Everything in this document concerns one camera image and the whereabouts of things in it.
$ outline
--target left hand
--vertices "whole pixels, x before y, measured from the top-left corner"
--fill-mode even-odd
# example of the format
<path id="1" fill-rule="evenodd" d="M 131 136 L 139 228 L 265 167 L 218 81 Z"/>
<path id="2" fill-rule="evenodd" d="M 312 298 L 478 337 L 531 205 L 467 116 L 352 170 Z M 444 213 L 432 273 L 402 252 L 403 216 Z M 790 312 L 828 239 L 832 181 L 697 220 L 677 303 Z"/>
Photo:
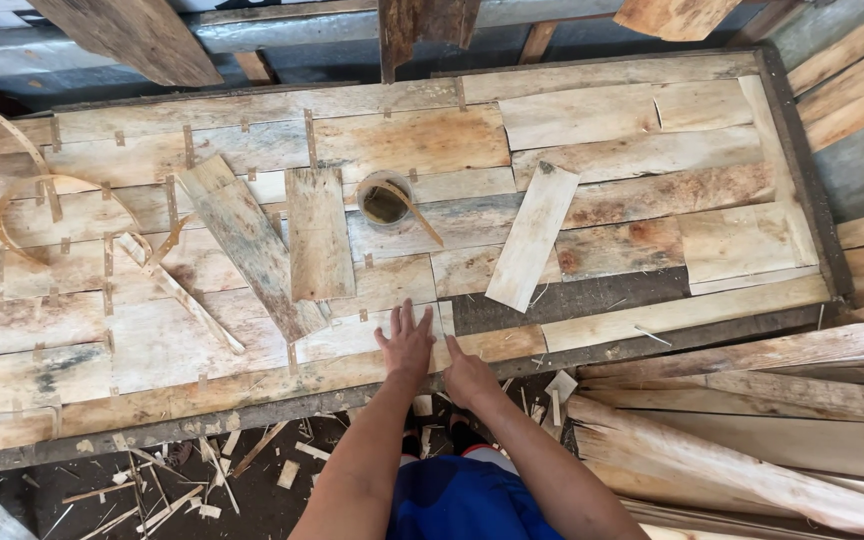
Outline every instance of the left hand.
<path id="1" fill-rule="evenodd" d="M 406 298 L 402 306 L 391 311 L 390 337 L 382 328 L 375 329 L 375 341 L 382 349 L 387 379 L 404 377 L 416 386 L 429 371 L 429 357 L 436 338 L 430 333 L 432 306 L 426 305 L 422 319 L 415 324 L 412 317 L 412 299 Z"/>

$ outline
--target right hand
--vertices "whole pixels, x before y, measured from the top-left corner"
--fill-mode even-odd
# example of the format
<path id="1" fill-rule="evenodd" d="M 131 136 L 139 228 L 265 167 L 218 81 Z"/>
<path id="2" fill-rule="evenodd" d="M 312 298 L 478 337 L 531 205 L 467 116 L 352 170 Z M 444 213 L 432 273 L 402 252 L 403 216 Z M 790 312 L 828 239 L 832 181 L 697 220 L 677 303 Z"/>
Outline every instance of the right hand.
<path id="1" fill-rule="evenodd" d="M 441 376 L 445 381 L 445 391 L 455 405 L 474 412 L 483 400 L 503 395 L 489 364 L 475 354 L 464 353 L 454 335 L 446 336 L 445 344 L 452 365 L 445 368 Z"/>

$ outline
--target hand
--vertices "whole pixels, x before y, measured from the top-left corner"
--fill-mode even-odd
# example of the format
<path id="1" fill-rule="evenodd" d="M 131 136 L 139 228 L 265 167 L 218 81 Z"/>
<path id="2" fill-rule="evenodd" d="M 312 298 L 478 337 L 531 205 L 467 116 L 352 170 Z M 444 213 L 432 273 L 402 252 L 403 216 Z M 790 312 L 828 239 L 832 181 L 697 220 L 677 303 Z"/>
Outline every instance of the hand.
<path id="1" fill-rule="evenodd" d="M 432 327 L 432 306 L 426 305 L 425 313 L 416 326 L 412 317 L 412 299 L 406 298 L 402 307 L 391 310 L 389 320 L 390 337 L 386 339 L 382 328 L 375 329 L 375 341 L 382 349 L 387 379 L 404 377 L 418 388 L 429 371 L 429 356 L 436 339 L 429 333 Z"/>
<path id="2" fill-rule="evenodd" d="M 447 335 L 445 344 L 448 345 L 452 365 L 445 368 L 441 375 L 448 397 L 455 405 L 475 412 L 476 404 L 503 395 L 489 364 L 475 354 L 462 352 L 454 335 Z"/>

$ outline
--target dirt floor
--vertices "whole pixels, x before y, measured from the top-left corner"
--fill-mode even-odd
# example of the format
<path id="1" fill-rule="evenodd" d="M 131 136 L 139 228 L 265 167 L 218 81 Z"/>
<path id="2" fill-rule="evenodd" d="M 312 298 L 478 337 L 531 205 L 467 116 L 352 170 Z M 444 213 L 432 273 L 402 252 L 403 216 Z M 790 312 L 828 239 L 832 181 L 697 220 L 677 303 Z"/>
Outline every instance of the dirt floor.
<path id="1" fill-rule="evenodd" d="M 508 395 L 516 404 L 522 403 L 522 389 L 531 409 L 533 403 L 546 407 L 549 396 L 544 389 L 554 377 L 554 373 L 518 377 L 508 388 Z M 419 418 L 423 426 L 443 426 L 449 418 L 450 404 L 440 396 L 433 396 L 433 415 Z M 230 477 L 228 484 L 238 503 L 241 515 L 236 515 L 229 494 L 223 487 L 213 488 L 207 503 L 222 509 L 218 519 L 201 517 L 197 510 L 184 514 L 186 504 L 162 526 L 151 534 L 151 538 L 181 538 L 182 540 L 235 538 L 236 540 L 273 540 L 286 538 L 306 507 L 312 490 L 312 475 L 322 472 L 326 462 L 295 449 L 296 442 L 309 444 L 326 452 L 332 452 L 339 438 L 345 432 L 349 416 L 345 412 L 335 415 L 337 419 L 313 417 L 308 419 L 311 437 L 305 436 L 300 427 L 304 423 L 295 420 L 288 423 L 282 432 L 275 436 L 251 462 L 251 465 L 238 478 Z M 486 436 L 489 442 L 495 439 L 485 425 L 472 421 L 473 428 Z M 263 428 L 246 429 L 231 455 L 234 468 L 240 460 L 258 443 L 264 434 Z M 228 438 L 227 434 L 218 435 L 220 448 Z M 177 444 L 170 445 L 172 451 Z M 193 483 L 179 476 L 156 468 L 158 479 L 169 501 L 182 497 L 196 487 L 195 483 L 205 483 L 215 474 L 211 464 L 204 463 L 198 452 L 198 442 L 194 444 L 188 460 L 175 467 L 177 472 Z M 430 449 L 432 455 L 451 453 L 451 444 L 441 428 L 432 429 Z M 162 447 L 145 448 L 151 454 L 161 452 Z M 138 457 L 136 465 L 142 460 Z M 299 464 L 298 474 L 291 489 L 276 485 L 282 464 L 293 460 Z M 112 520 L 136 506 L 137 491 L 126 487 L 106 494 L 105 502 L 99 497 L 89 497 L 71 503 L 72 509 L 62 518 L 69 503 L 63 498 L 96 489 L 113 486 L 112 476 L 118 471 L 129 469 L 129 455 L 126 452 L 100 455 L 98 457 L 76 459 L 62 463 L 52 463 L 0 472 L 0 503 L 14 515 L 37 538 L 51 540 L 77 540 L 94 531 L 99 524 Z M 32 485 L 23 476 L 28 475 Z M 148 468 L 141 475 L 148 483 L 141 494 L 143 504 L 150 515 L 164 508 L 159 501 L 161 495 Z M 110 540 L 138 539 L 136 532 L 140 521 L 137 517 L 128 518 L 117 525 L 111 533 L 93 538 Z"/>

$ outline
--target person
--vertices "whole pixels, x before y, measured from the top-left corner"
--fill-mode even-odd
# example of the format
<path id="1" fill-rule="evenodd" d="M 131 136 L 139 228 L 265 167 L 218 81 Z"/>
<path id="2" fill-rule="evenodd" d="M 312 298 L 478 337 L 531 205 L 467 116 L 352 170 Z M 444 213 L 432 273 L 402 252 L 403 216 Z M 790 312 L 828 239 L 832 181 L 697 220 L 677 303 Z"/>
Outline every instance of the person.
<path id="1" fill-rule="evenodd" d="M 418 459 L 409 411 L 428 373 L 431 323 L 431 306 L 416 325 L 406 299 L 391 311 L 390 336 L 375 330 L 385 381 L 332 452 L 289 538 L 646 540 L 618 497 L 519 410 L 488 364 L 452 335 L 442 377 L 459 455 Z M 510 463 L 481 444 L 464 410 L 491 430 Z"/>

